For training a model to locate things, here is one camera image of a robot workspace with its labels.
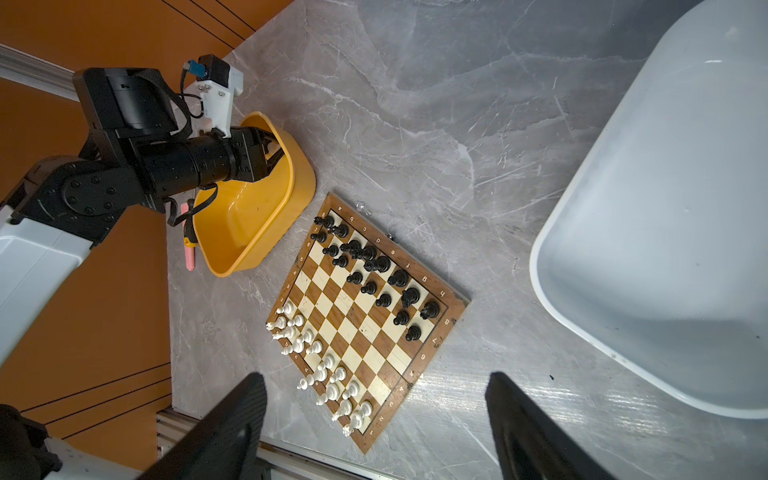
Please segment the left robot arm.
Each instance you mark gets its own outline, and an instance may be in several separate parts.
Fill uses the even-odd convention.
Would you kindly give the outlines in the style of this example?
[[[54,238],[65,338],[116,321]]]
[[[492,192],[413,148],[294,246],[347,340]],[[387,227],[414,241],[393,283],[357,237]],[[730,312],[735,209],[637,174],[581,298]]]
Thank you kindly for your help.
[[[192,115],[157,69],[89,68],[73,84],[89,136],[77,156],[34,165],[1,202],[1,364],[59,286],[134,205],[190,220],[218,183],[255,183],[284,156],[273,133],[214,127],[191,138]],[[213,189],[202,207],[177,213],[173,195]],[[140,479],[267,479],[258,457],[267,407],[263,376],[248,374]],[[64,474],[46,427],[1,404],[1,479]]]

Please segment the yellow plastic tray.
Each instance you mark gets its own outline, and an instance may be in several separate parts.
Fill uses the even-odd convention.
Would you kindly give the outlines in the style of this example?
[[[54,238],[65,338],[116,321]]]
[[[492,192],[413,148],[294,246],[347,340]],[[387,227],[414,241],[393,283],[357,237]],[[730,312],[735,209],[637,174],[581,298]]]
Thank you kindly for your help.
[[[315,171],[290,133],[258,111],[242,124],[273,133],[284,155],[268,177],[255,183],[220,182],[217,198],[193,217],[198,247],[218,277],[258,266],[316,191]]]

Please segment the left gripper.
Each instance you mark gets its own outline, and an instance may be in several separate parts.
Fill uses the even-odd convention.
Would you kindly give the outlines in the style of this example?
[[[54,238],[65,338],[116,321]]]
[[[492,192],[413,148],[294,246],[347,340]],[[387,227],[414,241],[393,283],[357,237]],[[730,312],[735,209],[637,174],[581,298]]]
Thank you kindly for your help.
[[[279,141],[257,127],[236,127],[228,140],[232,161],[228,180],[255,183],[268,177],[279,163]]]

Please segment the white plastic tray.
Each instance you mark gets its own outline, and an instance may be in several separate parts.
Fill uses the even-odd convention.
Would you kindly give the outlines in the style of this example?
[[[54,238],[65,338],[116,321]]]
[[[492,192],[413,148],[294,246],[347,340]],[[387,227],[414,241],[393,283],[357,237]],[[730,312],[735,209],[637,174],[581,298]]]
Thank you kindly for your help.
[[[551,316],[676,399],[767,415],[767,5],[660,39],[538,235]]]

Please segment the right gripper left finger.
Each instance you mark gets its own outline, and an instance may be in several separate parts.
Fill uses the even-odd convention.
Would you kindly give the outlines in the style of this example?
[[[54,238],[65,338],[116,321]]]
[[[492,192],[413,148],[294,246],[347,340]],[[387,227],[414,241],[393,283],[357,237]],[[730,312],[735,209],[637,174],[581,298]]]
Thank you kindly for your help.
[[[142,479],[266,479],[257,451],[267,410],[261,374],[247,375]]]

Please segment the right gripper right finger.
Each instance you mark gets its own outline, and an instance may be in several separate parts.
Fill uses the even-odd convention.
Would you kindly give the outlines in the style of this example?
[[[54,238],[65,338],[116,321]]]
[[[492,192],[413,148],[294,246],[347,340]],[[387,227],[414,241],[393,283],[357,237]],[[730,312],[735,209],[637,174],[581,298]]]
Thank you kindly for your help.
[[[506,374],[490,375],[485,399],[505,479],[613,477]]]

